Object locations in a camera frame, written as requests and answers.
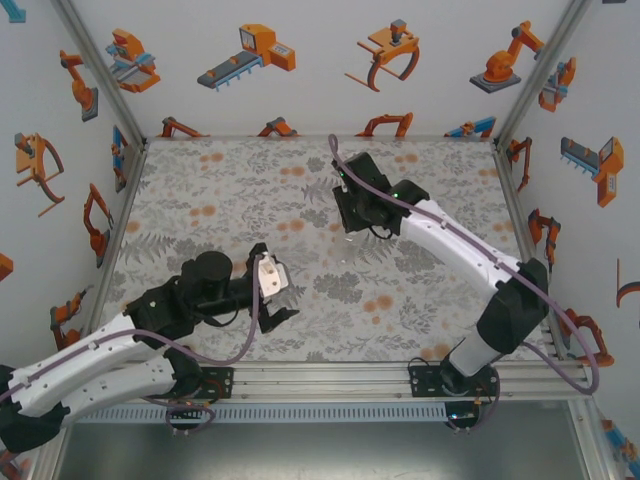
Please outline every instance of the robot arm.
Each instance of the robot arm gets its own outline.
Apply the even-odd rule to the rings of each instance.
[[[267,309],[265,300],[289,282],[284,265],[264,243],[251,250],[242,277],[232,280],[232,269],[223,253],[203,253],[185,262],[181,275],[147,290],[124,313],[67,349],[24,368],[0,365],[0,440],[19,453],[46,443],[93,410],[142,395],[193,393],[200,386],[200,368],[183,347],[158,352],[165,346],[160,338],[190,335],[201,321],[224,326],[216,315],[245,308],[258,312],[262,333],[298,313],[281,308],[271,315]],[[122,368],[134,360],[143,363]]]
[[[392,186],[368,153],[360,153],[342,166],[334,160],[333,165],[346,187],[333,190],[346,232],[379,226],[408,238],[453,267],[488,302],[475,330],[441,364],[442,385],[451,395],[465,394],[483,367],[512,353],[548,313],[542,300],[505,270],[518,272],[546,292],[544,266],[536,259],[521,263],[486,244],[443,212],[413,182],[402,180]],[[360,183],[415,206],[420,213],[367,190],[347,175],[343,166]]]

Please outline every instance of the table surface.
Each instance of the table surface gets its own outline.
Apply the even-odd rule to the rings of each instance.
[[[392,184],[413,180],[462,225],[519,257],[489,143],[350,138],[340,146],[347,156],[368,151]],[[199,253],[224,252],[239,276],[252,246],[266,242],[292,280],[273,307],[300,313],[270,334],[258,334],[246,360],[444,357],[469,333],[483,302],[453,270],[402,238],[366,233],[345,262],[331,192],[338,184],[326,140],[152,142],[103,321]],[[198,325],[182,343],[224,359],[240,348],[248,324],[245,311],[224,329]],[[539,329],[530,341],[543,345]],[[536,357],[517,350],[510,358]]]

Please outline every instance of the black mounting plate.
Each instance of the black mounting plate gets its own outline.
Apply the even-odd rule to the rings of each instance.
[[[181,400],[220,400],[231,398],[233,393],[233,368],[231,367],[201,367],[202,383],[193,395]],[[153,398],[163,399],[174,397],[171,394],[158,395]]]
[[[493,370],[491,368],[483,368],[480,370],[470,382],[476,385],[475,389],[470,389],[464,395],[453,395],[447,391],[440,377],[440,365],[411,365],[409,370],[409,382],[411,385],[411,395],[414,398],[475,398],[478,395],[494,397],[496,394],[495,381],[492,382]]]

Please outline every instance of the robot sticker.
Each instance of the robot sticker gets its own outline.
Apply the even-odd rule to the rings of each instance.
[[[576,74],[576,57],[564,63],[558,63],[556,71],[549,76],[547,83],[542,87],[538,95],[538,104],[549,112],[555,112],[556,108],[569,93],[569,85]]]
[[[378,87],[376,87],[376,75],[380,70],[393,75],[398,80],[404,81],[409,78],[409,75],[411,75],[416,68],[418,60],[420,59],[420,47],[418,46],[420,39],[407,30],[407,23],[404,20],[398,19],[392,22],[389,27],[372,33],[368,38],[377,45],[377,48],[371,47],[363,42],[358,42],[359,47],[364,48],[372,55],[371,68],[367,74],[367,81],[360,80],[350,73],[345,73],[345,76],[370,88],[374,92],[380,91]],[[411,55],[411,58],[401,73],[396,73],[385,66],[394,58],[404,54]]]
[[[28,176],[24,177],[17,183],[18,187],[21,187],[25,183],[33,180],[51,201],[51,205],[38,214],[38,217],[41,217],[53,207],[64,201],[64,197],[53,193],[49,186],[49,182],[51,180],[64,172],[62,160],[51,142],[37,133],[28,136],[25,136],[22,133],[16,133],[14,137],[14,144],[17,149],[16,173],[29,172]],[[57,171],[51,175],[47,175],[47,172],[45,171],[44,155],[46,152],[49,152],[53,157],[57,169]]]
[[[84,61],[80,55],[67,55],[64,50],[60,50],[60,64],[73,78],[71,91],[73,98],[80,104],[82,121],[87,122],[96,118],[98,116],[98,89],[87,87],[76,69],[76,67],[84,65]]]
[[[407,130],[409,130],[412,121],[413,112],[409,112],[406,115],[389,115],[386,113],[369,120],[364,130],[356,134],[356,137],[373,137],[373,131],[378,125],[383,123],[397,123],[398,128],[396,129],[396,134],[394,136],[402,138],[407,134]]]
[[[616,137],[611,137],[598,153],[570,138],[562,137],[560,153],[575,168],[591,173],[598,185],[598,205],[602,208],[618,194],[618,173],[624,168],[624,149]]]
[[[251,73],[254,67],[275,65],[290,72],[296,68],[296,52],[276,40],[276,32],[259,23],[240,27],[242,50],[221,64],[207,70],[198,77],[198,83],[220,90],[244,72]]]
[[[111,75],[123,90],[144,92],[160,81],[156,74],[156,58],[145,52],[142,42],[120,28],[113,31],[113,42],[106,51],[113,57]]]
[[[445,137],[470,137],[480,134],[480,138],[489,138],[496,124],[496,117],[487,117],[477,122],[467,122],[444,134]]]
[[[27,12],[24,8],[19,8],[15,0],[0,0],[0,5],[9,15],[9,23],[25,23]]]
[[[620,302],[624,297],[633,292],[640,293],[640,281],[625,283],[620,285],[620,259],[617,261],[616,272],[616,306],[620,308]]]
[[[0,282],[13,272],[13,260],[0,253]]]
[[[487,61],[487,69],[469,79],[469,81],[486,93],[494,93],[520,83],[522,80],[513,72],[513,66],[518,60],[522,46],[533,50],[537,60],[542,52],[544,42],[531,32],[531,22],[522,22],[511,30],[511,44],[508,50],[494,53]]]

